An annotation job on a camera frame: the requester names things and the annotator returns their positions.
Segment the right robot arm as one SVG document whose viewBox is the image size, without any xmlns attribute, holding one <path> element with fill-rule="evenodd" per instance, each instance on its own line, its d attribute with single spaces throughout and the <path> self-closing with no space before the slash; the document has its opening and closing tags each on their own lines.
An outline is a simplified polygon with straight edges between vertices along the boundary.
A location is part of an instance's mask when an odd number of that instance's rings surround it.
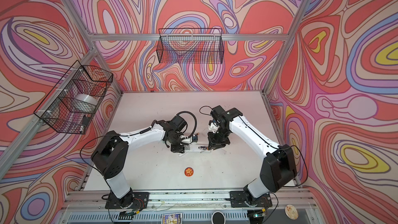
<svg viewBox="0 0 398 224">
<path fill-rule="evenodd" d="M 256 207 L 261 198 L 268 198 L 297 176 L 295 146 L 273 142 L 255 128 L 236 108 L 224 110 L 220 105 L 211 109 L 212 120 L 207 134 L 207 150 L 217 150 L 230 144 L 230 134 L 242 139 L 261 159 L 259 176 L 241 191 L 231 191 L 229 201 L 232 207 L 247 205 Z"/>
</svg>

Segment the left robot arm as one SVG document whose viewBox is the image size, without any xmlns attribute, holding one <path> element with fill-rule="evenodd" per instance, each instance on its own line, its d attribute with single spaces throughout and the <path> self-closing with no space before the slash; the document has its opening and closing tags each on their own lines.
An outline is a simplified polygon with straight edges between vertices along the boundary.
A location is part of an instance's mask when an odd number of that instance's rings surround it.
<svg viewBox="0 0 398 224">
<path fill-rule="evenodd" d="M 185 152 L 185 148 L 198 140 L 195 131 L 198 121 L 189 111 L 177 113 L 172 120 L 154 120 L 152 124 L 137 131 L 117 133 L 109 131 L 91 155 L 93 169 L 97 170 L 110 188 L 107 209 L 126 209 L 138 201 L 139 209 L 146 203 L 133 192 L 123 173 L 129 151 L 153 142 L 162 142 L 172 153 Z"/>
</svg>

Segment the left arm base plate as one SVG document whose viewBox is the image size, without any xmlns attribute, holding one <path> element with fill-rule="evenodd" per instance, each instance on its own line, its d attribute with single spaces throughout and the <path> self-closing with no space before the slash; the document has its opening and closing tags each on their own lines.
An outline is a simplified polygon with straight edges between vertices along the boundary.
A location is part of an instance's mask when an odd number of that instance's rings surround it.
<svg viewBox="0 0 398 224">
<path fill-rule="evenodd" d="M 133 209 L 142 210 L 147 208 L 149 192 L 130 192 L 127 193 L 121 199 L 118 199 L 116 195 L 111 191 L 108 195 L 107 202 L 105 204 L 106 209 Z"/>
</svg>

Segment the long white remote control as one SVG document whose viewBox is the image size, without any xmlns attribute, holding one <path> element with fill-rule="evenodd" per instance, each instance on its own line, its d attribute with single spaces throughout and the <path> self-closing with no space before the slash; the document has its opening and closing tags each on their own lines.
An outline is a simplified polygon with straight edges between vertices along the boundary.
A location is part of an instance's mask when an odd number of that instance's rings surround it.
<svg viewBox="0 0 398 224">
<path fill-rule="evenodd" d="M 200 146 L 206 146 L 206 145 L 197 144 L 197 143 L 195 143 L 195 144 L 190 144 L 190 145 L 185 145 L 185 146 L 184 146 L 184 152 L 185 152 L 185 153 L 187 153 L 187 152 L 195 152 L 195 153 L 208 152 L 208 150 L 200 150 L 200 149 L 199 149 Z"/>
</svg>

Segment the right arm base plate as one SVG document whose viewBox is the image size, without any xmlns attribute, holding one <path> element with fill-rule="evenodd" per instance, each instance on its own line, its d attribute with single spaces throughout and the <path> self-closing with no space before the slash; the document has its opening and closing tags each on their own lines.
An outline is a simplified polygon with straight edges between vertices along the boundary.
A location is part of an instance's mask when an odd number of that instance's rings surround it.
<svg viewBox="0 0 398 224">
<path fill-rule="evenodd" d="M 249 192 L 246 191 L 230 191 L 227 201 L 231 203 L 233 208 L 243 207 L 261 207 L 268 209 L 272 207 L 272 201 L 269 194 L 263 194 L 262 196 L 255 198 Z"/>
</svg>

